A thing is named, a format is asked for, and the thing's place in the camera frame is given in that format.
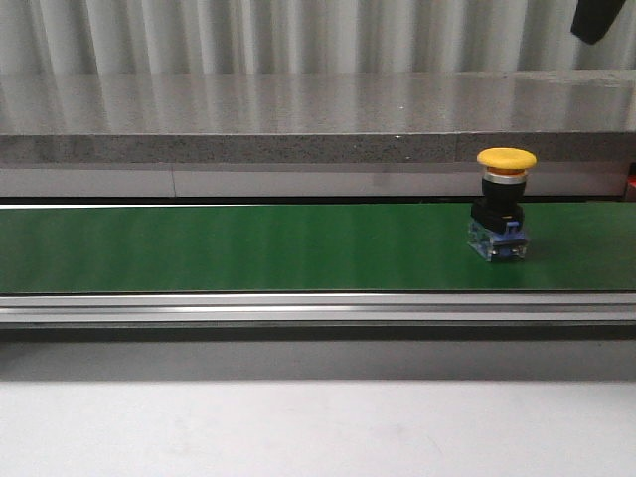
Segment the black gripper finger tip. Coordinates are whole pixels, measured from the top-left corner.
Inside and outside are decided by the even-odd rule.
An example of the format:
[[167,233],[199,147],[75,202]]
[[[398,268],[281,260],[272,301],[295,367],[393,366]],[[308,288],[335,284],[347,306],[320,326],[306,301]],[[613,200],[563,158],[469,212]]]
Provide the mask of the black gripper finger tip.
[[625,0],[578,0],[570,32],[587,45],[595,45],[609,31]]

